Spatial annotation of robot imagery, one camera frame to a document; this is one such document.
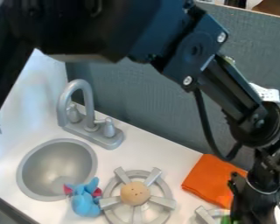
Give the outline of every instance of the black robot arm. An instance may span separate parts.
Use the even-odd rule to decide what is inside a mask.
[[[62,60],[150,63],[194,92],[217,157],[231,161],[243,145],[256,149],[248,177],[234,173],[228,183],[232,219],[273,224],[280,201],[280,108],[263,102],[233,60],[219,54],[227,40],[228,32],[193,1],[0,0],[0,108],[34,48]],[[201,91],[226,116],[236,141],[227,155],[216,146]]]

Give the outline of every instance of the toy stove burner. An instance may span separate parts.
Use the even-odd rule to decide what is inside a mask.
[[[103,191],[100,199],[101,209],[104,211],[108,221],[112,224],[163,224],[166,223],[171,215],[171,210],[176,207],[176,201],[172,197],[172,191],[169,186],[160,178],[162,172],[158,168],[149,171],[124,171],[122,167],[114,170],[115,177],[110,180],[107,188]],[[148,201],[141,206],[127,206],[121,201],[120,196],[113,196],[116,188],[120,184],[128,184],[131,179],[144,179],[143,183],[150,188],[151,196]],[[154,191],[160,189],[164,197],[153,196]],[[129,212],[129,221],[123,220],[122,215],[117,211],[119,207],[125,208]],[[144,213],[149,212],[152,208],[159,208],[159,216],[151,221],[144,220]]]

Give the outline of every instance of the gray wall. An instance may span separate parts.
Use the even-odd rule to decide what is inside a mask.
[[[231,33],[222,51],[236,60],[249,81],[280,90],[280,17],[201,4]],[[94,89],[95,108],[161,137],[211,153],[192,94],[186,94],[149,65],[124,59],[116,65],[66,64],[70,80],[86,79]],[[206,97],[217,144],[226,153],[234,140],[220,109]],[[235,163],[249,168],[253,151],[243,149]]]

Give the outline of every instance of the faucet handle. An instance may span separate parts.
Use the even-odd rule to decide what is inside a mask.
[[[68,120],[71,123],[79,123],[82,120],[81,113],[77,109],[77,105],[70,103],[66,109]]]
[[[96,120],[94,123],[104,123],[103,135],[105,137],[113,137],[116,134],[116,128],[111,117],[107,117],[105,120]]]

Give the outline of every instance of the orange towel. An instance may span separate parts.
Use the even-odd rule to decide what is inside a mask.
[[[244,170],[213,155],[203,155],[186,177],[182,188],[203,200],[230,209],[233,194],[228,188],[228,181],[232,172],[238,172],[244,177],[247,175]]]

